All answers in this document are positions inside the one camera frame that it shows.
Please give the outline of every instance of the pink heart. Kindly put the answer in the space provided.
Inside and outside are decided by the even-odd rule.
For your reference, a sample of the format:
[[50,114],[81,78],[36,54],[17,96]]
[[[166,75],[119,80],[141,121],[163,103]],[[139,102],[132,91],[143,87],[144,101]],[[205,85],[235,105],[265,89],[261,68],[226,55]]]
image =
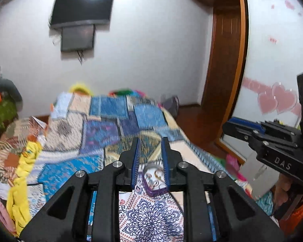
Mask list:
[[272,96],[271,92],[258,94],[258,104],[262,114],[271,113],[277,107],[277,100]]
[[294,91],[285,90],[280,83],[273,84],[272,95],[277,100],[277,113],[281,114],[290,111],[297,102],[297,95]]

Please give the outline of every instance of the pink cloth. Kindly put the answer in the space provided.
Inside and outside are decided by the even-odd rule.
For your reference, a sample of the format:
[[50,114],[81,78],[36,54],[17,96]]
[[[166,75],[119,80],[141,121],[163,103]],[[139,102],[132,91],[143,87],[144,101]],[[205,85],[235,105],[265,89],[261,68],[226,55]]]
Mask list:
[[12,219],[10,218],[6,208],[0,201],[0,220],[4,226],[12,233],[16,233],[16,227]]

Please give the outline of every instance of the wall-mounted television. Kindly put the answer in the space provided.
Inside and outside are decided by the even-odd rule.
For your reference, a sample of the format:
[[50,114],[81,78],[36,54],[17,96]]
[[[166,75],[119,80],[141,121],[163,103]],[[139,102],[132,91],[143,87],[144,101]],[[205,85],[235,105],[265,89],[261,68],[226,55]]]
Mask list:
[[50,27],[108,24],[113,0],[55,0]]

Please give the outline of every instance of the yellow fluffy object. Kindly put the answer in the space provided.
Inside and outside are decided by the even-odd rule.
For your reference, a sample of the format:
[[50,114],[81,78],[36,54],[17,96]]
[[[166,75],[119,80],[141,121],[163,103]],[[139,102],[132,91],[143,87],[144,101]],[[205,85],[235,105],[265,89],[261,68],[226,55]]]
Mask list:
[[73,86],[71,86],[70,93],[77,93],[77,94],[84,94],[84,95],[90,95],[93,96],[92,92],[90,91],[90,89],[88,89],[86,87],[86,85],[82,84],[82,83],[77,83]]
[[11,219],[15,222],[18,236],[31,218],[27,198],[26,177],[33,168],[35,160],[41,150],[42,146],[39,142],[29,141],[27,143],[26,149],[21,154],[19,165],[15,171],[18,176],[14,179],[15,186],[12,187],[8,193],[6,208]]

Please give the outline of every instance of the television screen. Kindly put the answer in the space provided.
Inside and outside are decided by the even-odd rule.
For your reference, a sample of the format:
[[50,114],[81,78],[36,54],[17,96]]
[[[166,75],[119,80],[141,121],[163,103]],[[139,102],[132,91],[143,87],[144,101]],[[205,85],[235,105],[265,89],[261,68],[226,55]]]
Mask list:
[[64,27],[62,30],[61,51],[83,51],[94,46],[94,25]]
[[110,22],[113,0],[55,0],[51,28]]

